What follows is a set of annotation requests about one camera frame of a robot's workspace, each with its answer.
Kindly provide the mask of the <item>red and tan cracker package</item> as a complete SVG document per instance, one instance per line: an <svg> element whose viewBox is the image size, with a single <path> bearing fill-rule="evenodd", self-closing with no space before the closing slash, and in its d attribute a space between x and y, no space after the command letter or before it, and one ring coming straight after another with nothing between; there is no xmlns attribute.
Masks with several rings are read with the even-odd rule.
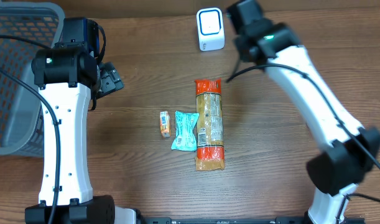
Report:
<svg viewBox="0 0 380 224"><path fill-rule="evenodd" d="M221 80L195 80L197 121L197 171L223 170L225 149Z"/></svg>

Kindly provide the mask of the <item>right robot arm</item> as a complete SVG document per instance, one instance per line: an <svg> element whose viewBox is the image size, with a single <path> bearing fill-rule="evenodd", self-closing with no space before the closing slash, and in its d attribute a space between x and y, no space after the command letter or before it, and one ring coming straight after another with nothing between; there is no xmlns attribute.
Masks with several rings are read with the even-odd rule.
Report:
<svg viewBox="0 0 380 224"><path fill-rule="evenodd" d="M345 216L350 199L365 175L380 167L379 130L365 128L338 101L287 24L266 18L256 1L238 1L227 11L240 61L262 70L287 93L320 149L306 165L315 193L302 221L350 223Z"/></svg>

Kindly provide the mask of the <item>light blue tissue pack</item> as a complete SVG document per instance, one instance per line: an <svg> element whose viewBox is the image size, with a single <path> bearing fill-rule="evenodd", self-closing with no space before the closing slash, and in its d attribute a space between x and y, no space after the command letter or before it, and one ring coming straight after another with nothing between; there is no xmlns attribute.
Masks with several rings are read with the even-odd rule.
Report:
<svg viewBox="0 0 380 224"><path fill-rule="evenodd" d="M197 149L194 129L198 118L198 113L175 112L175 139L171 150L195 151Z"/></svg>

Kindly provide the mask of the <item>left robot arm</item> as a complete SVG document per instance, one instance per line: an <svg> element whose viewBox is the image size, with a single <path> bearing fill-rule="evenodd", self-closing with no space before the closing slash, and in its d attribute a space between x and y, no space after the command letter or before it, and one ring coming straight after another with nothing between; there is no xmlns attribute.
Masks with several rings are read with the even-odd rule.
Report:
<svg viewBox="0 0 380 224"><path fill-rule="evenodd" d="M106 36L95 21L66 18L62 37L32 61L44 116L44 171L37 205L26 223L129 223L135 209L117 207L112 196L95 196L86 150L87 114L98 99L123 88L112 63L103 63Z"/></svg>

